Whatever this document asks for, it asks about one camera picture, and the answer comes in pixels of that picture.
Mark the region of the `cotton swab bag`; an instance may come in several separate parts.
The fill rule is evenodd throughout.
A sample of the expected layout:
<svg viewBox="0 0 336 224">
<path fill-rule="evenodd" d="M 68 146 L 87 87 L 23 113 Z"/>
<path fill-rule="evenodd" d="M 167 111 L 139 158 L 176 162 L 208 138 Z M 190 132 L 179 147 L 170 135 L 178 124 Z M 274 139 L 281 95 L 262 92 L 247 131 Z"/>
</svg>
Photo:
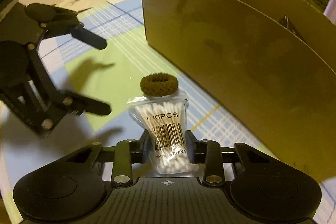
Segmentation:
<svg viewBox="0 0 336 224">
<path fill-rule="evenodd" d="M 187 94 L 180 90 L 169 96 L 141 96 L 127 101 L 130 114 L 149 132 L 150 162 L 161 175 L 198 170 L 198 165 L 190 163 L 187 155 L 187 106 Z"/>
</svg>

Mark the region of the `checked tablecloth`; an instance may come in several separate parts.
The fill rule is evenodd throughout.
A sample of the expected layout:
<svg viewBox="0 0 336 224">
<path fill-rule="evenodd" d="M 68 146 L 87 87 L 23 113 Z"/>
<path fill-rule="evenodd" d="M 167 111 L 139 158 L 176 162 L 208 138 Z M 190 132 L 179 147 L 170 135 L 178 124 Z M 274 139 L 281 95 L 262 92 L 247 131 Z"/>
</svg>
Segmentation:
<svg viewBox="0 0 336 224">
<path fill-rule="evenodd" d="M 53 82 L 85 96 L 108 102 L 111 114 L 65 117 L 47 139 L 39 139 L 11 111 L 1 106 L 1 195 L 13 205 L 15 183 L 25 174 L 91 141 L 105 145 L 138 137 L 142 129 L 126 103 L 141 94 L 140 79 L 154 72 L 177 76 L 189 101 L 187 127 L 199 138 L 230 146 L 238 141 L 274 151 L 257 134 L 193 80 L 151 48 L 145 39 L 141 0 L 108 0 L 80 13 L 86 28 L 108 40 L 102 51 L 69 35 L 42 42 L 39 55 Z"/>
</svg>

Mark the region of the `brown cardboard box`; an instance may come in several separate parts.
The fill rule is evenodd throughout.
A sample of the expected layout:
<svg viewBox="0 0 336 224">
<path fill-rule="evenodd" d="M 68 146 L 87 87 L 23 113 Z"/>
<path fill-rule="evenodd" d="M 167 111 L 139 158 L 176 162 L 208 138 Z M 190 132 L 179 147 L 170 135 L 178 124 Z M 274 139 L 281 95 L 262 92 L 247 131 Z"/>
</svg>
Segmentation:
<svg viewBox="0 0 336 224">
<path fill-rule="evenodd" d="M 147 42 L 280 160 L 335 176 L 335 25 L 304 0 L 142 0 Z"/>
</svg>

